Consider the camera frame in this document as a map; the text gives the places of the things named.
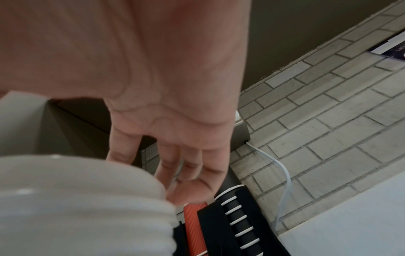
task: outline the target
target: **gray brick floor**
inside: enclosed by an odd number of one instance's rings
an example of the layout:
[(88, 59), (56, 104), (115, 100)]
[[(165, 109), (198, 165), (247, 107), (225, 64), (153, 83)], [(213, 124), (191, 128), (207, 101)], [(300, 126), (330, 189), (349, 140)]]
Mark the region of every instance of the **gray brick floor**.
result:
[[(291, 173), (279, 232), (405, 170), (405, 63), (365, 52), (403, 28), (399, 1), (241, 93), (251, 144)], [(155, 170), (156, 146), (143, 155)], [(246, 146), (231, 167), (272, 221), (282, 171)]]

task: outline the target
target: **white cable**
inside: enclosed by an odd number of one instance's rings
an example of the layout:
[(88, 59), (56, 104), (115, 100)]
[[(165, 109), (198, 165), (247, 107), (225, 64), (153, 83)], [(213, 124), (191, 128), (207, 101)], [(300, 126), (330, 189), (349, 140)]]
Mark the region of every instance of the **white cable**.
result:
[(257, 152), (261, 153), (263, 156), (265, 156), (265, 157), (269, 158), (271, 161), (275, 162), (278, 166), (280, 166), (280, 168), (286, 174), (286, 179), (287, 179), (286, 188), (284, 189), (283, 195), (281, 196), (280, 202), (278, 203), (278, 210), (277, 210), (277, 214), (275, 215), (275, 220), (274, 220), (274, 230), (277, 230), (277, 224), (280, 221), (280, 215), (281, 215), (281, 212), (284, 209), (284, 206), (285, 206), (285, 203), (286, 203), (286, 196), (289, 194), (289, 192), (291, 191), (291, 187), (292, 187), (290, 173), (288, 172), (288, 170), (284, 166), (284, 164), (282, 164), (279, 160), (275, 159), (274, 157), (267, 154), (266, 152), (252, 146), (251, 144), (249, 144), (249, 142), (245, 142), (245, 143), (246, 143), (246, 145), (248, 145), (252, 149), (254, 149)]
[(227, 211), (227, 212), (225, 213), (225, 215), (229, 215), (229, 214), (231, 214), (231, 213), (233, 213), (233, 212), (235, 212), (235, 211), (237, 211), (237, 210), (239, 210), (239, 209), (241, 209), (241, 208), (242, 208), (242, 206), (241, 206), (241, 205), (238, 205), (237, 207), (235, 207), (235, 208), (233, 208), (233, 209)]
[(246, 249), (246, 248), (248, 248), (248, 247), (251, 247), (251, 246), (254, 245), (255, 243), (258, 243), (259, 241), (260, 241), (260, 238), (257, 238), (257, 239), (255, 239), (255, 240), (253, 240), (253, 241), (251, 241), (251, 242), (248, 242), (247, 244), (241, 246), (240, 248), (241, 248), (242, 250), (243, 250), (243, 249)]
[(240, 237), (241, 235), (244, 235), (244, 234), (246, 234), (247, 232), (252, 231), (252, 230), (253, 230), (253, 227), (251, 226), (250, 228), (247, 228), (247, 229), (243, 230), (242, 232), (237, 233), (237, 234), (235, 235), (235, 237)]
[(228, 200), (226, 200), (225, 202), (223, 202), (223, 203), (221, 204), (221, 206), (224, 206), (224, 205), (226, 205), (227, 203), (229, 203), (230, 201), (233, 201), (233, 200), (235, 200), (235, 199), (236, 199), (236, 196), (231, 197), (231, 198), (229, 198)]
[(229, 225), (233, 226), (233, 225), (235, 225), (236, 223), (238, 223), (238, 222), (240, 222), (240, 221), (242, 221), (242, 220), (244, 220), (244, 219), (246, 219), (246, 218), (247, 218), (247, 216), (246, 216), (246, 215), (243, 215), (242, 217), (240, 217), (240, 218), (237, 219), (236, 221), (232, 221), (231, 223), (229, 223)]
[(207, 253), (208, 253), (208, 251), (204, 251), (204, 252), (202, 252), (202, 253), (200, 253), (200, 254), (198, 254), (196, 256), (203, 256), (203, 255), (206, 255)]
[(236, 185), (236, 186), (233, 186), (233, 187), (231, 187), (231, 188), (228, 188), (227, 190), (225, 190), (224, 192), (222, 192), (221, 194), (219, 194), (219, 195), (218, 195), (217, 197), (215, 197), (214, 199), (217, 200), (218, 198), (222, 197), (222, 196), (225, 195), (226, 193), (228, 193), (228, 192), (230, 192), (230, 191), (232, 191), (232, 190), (234, 190), (234, 189), (243, 187), (243, 186), (244, 186), (244, 185), (241, 184), (241, 185)]

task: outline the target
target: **gray wall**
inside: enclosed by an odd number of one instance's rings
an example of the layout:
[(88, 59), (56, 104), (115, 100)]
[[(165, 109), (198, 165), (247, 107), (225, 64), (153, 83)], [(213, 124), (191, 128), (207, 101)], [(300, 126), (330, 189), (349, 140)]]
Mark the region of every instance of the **gray wall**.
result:
[(107, 132), (47, 100), (15, 92), (0, 100), (0, 156), (63, 154), (106, 157)]
[(394, 0), (253, 0), (243, 89)]

